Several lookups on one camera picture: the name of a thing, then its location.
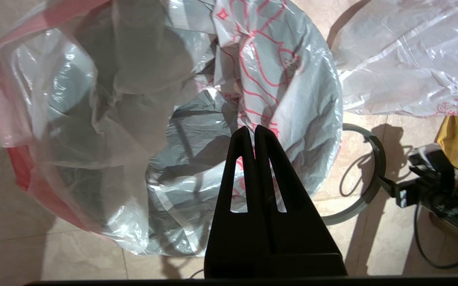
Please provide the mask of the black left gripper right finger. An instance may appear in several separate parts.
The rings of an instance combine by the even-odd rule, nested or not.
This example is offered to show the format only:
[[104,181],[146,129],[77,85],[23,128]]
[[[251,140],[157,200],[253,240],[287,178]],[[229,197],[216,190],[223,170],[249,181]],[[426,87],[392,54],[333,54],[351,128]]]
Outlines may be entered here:
[[258,125],[255,144],[273,275],[347,276],[341,252],[278,138]]

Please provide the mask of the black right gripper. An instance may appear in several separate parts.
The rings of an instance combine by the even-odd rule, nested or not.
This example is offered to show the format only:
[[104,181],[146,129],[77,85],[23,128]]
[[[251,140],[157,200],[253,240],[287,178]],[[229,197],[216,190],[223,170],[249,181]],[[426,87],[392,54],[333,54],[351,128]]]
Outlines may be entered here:
[[397,184],[386,177],[379,177],[380,186],[397,205],[405,208],[422,205],[439,219],[445,220],[458,229],[458,185],[442,185],[438,178],[419,177]]

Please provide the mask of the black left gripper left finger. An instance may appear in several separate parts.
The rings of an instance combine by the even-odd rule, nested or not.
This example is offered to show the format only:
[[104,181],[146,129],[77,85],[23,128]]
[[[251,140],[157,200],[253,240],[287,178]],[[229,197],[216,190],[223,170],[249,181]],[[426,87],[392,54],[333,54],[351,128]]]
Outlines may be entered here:
[[[247,211],[231,211],[237,159],[243,160]],[[205,253],[205,278],[251,278],[269,252],[261,186],[249,130],[232,136]]]

